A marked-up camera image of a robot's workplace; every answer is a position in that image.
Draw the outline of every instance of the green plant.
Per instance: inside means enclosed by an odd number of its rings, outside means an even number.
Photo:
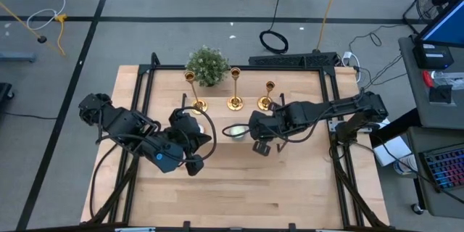
[[[229,64],[219,50],[203,46],[197,52],[190,54],[186,68],[195,73],[195,79],[200,86],[213,86],[224,80]]]

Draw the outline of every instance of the black floor stripe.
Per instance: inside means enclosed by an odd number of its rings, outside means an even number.
[[[23,21],[28,17],[19,16]],[[98,22],[272,22],[272,17],[100,17]],[[16,19],[10,16],[0,16],[0,21],[12,22]],[[46,22],[50,17],[35,17],[34,21]],[[68,22],[92,22],[93,17],[68,17]],[[285,23],[322,23],[323,18],[297,18],[297,17],[277,17],[275,22]],[[425,21],[409,19],[413,25],[425,24]],[[359,24],[359,25],[398,25],[402,24],[401,19],[381,19],[381,18],[328,18],[328,24]]]
[[[70,107],[71,100],[73,99],[74,91],[78,84],[80,72],[82,71],[84,62],[86,61],[87,53],[88,53],[88,50],[90,49],[90,45],[94,38],[96,26],[98,25],[99,18],[102,15],[105,2],[106,0],[100,0],[96,8],[94,19],[90,25],[86,39],[80,51],[79,59],[74,68],[74,72],[72,73],[70,84],[67,87],[62,106],[59,109],[58,119],[55,122],[53,131],[51,132],[51,135],[50,135],[49,142],[46,146],[45,152],[43,153],[41,164],[38,167],[36,178],[34,179],[32,188],[30,189],[28,199],[26,200],[24,208],[22,209],[21,217],[16,227],[17,231],[23,231],[28,227],[30,216],[32,215],[32,211],[34,209],[34,206],[36,205],[38,194],[41,190],[42,183],[44,182],[46,171],[49,168],[51,157],[57,145],[59,134],[61,133],[63,123],[65,122],[66,114]]]

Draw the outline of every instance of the wooden table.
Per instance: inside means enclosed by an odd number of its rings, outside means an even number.
[[[115,107],[130,108],[137,71],[138,66],[120,67],[112,94]],[[336,79],[341,98],[358,93],[352,68],[337,67]],[[288,228],[289,223],[296,223],[298,228],[343,227],[334,167],[328,156],[325,121],[319,122],[306,142],[288,144],[280,154],[274,145],[279,140],[275,139],[270,144],[272,149],[268,157],[252,151],[253,140],[249,135],[241,142],[233,142],[222,135],[221,130],[227,125],[248,123],[252,111],[258,109],[257,98],[265,95],[268,80],[275,82],[270,96],[279,103],[280,93],[285,94],[286,103],[323,101],[317,72],[242,71],[238,93],[245,105],[237,112],[226,106],[227,98],[233,96],[231,77],[218,86],[196,86],[199,97],[208,102],[207,113],[217,131],[217,149],[194,177],[188,176],[185,167],[163,174],[148,160],[141,159],[129,225],[181,227],[183,221],[189,220],[192,227],[208,228]],[[331,96],[330,80],[326,82]],[[171,112],[181,107],[182,93],[188,96],[186,105],[192,102],[193,93],[182,70],[156,70],[152,88],[148,116],[159,120],[163,128],[169,126],[167,119]],[[139,100],[138,109],[143,98]],[[207,121],[201,115],[195,117],[206,128],[206,133],[211,134]],[[300,133],[292,138],[305,135]],[[359,134],[358,141],[370,146],[368,135]],[[113,144],[108,140],[101,143],[96,163]],[[205,155],[210,149],[211,144],[205,144],[200,154]],[[351,152],[361,196],[380,220],[388,224],[372,153],[357,146],[352,146]],[[114,188],[120,153],[118,147],[100,167],[96,178],[95,211]],[[347,191],[346,195],[350,222],[355,225],[352,200]],[[124,200],[123,192],[117,220],[121,220]],[[88,219],[87,196],[81,220]]]

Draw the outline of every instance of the brass candle holder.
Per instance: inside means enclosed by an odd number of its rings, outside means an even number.
[[[237,67],[234,67],[231,69],[231,75],[233,78],[233,97],[229,98],[227,100],[227,107],[231,110],[240,110],[241,108],[244,107],[244,101],[240,98],[237,97],[237,79],[240,76],[240,69]]]
[[[192,72],[192,71],[187,71],[184,74],[184,77],[186,78],[186,81],[188,83],[190,83],[191,89],[192,89],[192,91],[194,91],[194,95],[195,95],[195,101],[192,103],[191,106],[193,106],[193,107],[195,107],[197,109],[200,109],[203,112],[206,112],[206,110],[208,109],[208,104],[203,99],[198,99],[198,96],[196,95],[196,91],[195,91],[195,87],[194,87],[195,73]],[[201,114],[201,112],[199,112],[196,109],[193,109],[192,112],[194,114],[197,114],[197,115]]]
[[[274,82],[268,81],[266,83],[266,90],[268,91],[268,94],[258,99],[258,107],[261,110],[269,110],[269,104],[273,102],[273,100],[269,97],[269,93],[274,89],[274,87],[276,87]]]

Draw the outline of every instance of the white cable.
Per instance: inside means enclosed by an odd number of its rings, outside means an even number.
[[[355,60],[356,60],[356,63],[357,63],[357,66],[359,68],[361,68],[361,64],[360,64],[360,61],[359,59],[357,58],[357,56],[355,54],[353,54],[352,52],[350,51],[346,51],[344,54],[343,54],[343,57],[341,58],[341,64],[343,65],[343,67],[346,67],[347,65],[345,64],[345,59],[348,59],[348,62],[349,60],[351,59],[351,57],[354,57]],[[356,83],[359,83],[361,80],[361,72],[358,72],[357,73],[357,79],[356,79]]]
[[[28,28],[31,29],[31,30],[40,30],[40,29],[46,27],[51,21],[53,21],[53,19],[54,19],[55,17],[57,17],[59,14],[61,14],[61,12],[63,12],[63,10],[65,9],[65,6],[66,6],[66,0],[63,0],[63,7],[60,9],[59,12],[57,12],[57,11],[54,10],[54,9],[50,9],[50,8],[48,8],[48,9],[42,9],[42,10],[40,10],[40,11],[38,11],[38,12],[32,14],[31,16],[29,16],[28,20],[26,21],[26,25],[27,25]],[[50,20],[49,20],[48,22],[46,22],[45,24],[43,24],[42,26],[39,26],[39,27],[37,27],[37,28],[32,28],[31,26],[29,26],[29,22],[30,22],[30,20],[31,20],[33,17],[35,17],[36,15],[38,15],[38,14],[40,14],[40,13],[42,13],[42,12],[48,12],[48,11],[53,12],[53,17],[50,18]]]

